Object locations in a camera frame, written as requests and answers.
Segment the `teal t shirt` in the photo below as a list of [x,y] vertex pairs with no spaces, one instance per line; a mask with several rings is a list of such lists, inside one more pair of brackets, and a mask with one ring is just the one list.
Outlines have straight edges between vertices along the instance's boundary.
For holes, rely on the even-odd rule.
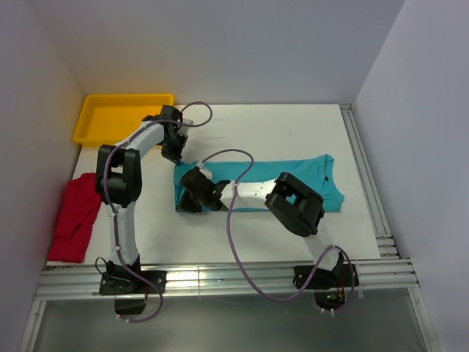
[[[249,164],[248,161],[208,161],[204,166],[212,173],[213,182],[217,183],[235,180]],[[321,195],[326,213],[339,213],[344,195],[333,181],[333,165],[333,157],[327,154],[303,160],[256,161],[241,181],[257,183],[276,179],[282,172],[288,172]]]

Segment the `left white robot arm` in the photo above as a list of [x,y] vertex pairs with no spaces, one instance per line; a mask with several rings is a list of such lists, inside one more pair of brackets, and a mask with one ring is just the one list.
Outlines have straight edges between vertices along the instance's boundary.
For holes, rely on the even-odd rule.
[[98,150],[95,189],[112,226],[106,271],[126,293],[136,292],[143,283],[134,224],[136,201],[143,187],[141,160],[159,146],[163,158],[181,164],[192,124],[183,119],[183,111],[164,105],[159,114],[146,116],[128,137]]

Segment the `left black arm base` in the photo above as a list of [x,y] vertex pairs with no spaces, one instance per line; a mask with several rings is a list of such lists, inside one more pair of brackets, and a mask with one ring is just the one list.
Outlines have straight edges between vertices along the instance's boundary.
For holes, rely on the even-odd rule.
[[142,271],[139,258],[130,266],[138,277],[102,257],[95,260],[95,269],[101,275],[98,295],[113,296],[114,311],[118,315],[134,318],[144,312],[150,294],[165,292],[167,272]]

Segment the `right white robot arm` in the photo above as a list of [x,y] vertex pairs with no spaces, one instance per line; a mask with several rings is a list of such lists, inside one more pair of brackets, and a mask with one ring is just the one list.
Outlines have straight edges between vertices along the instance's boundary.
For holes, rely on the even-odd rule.
[[176,210],[186,213],[211,211],[268,210],[292,234],[302,237],[314,260],[320,260],[318,280],[331,286],[342,277],[344,255],[334,246],[323,221],[324,199],[288,172],[276,179],[254,183],[211,180],[211,174],[198,166],[187,171],[180,181],[183,192]]

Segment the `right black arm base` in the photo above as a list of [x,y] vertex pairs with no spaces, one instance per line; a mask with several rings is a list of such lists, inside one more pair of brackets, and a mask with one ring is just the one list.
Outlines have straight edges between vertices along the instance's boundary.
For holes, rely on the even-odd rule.
[[332,271],[318,268],[307,290],[314,291],[314,300],[320,309],[336,310],[347,301],[346,289],[358,288],[360,284],[355,265],[338,264]]

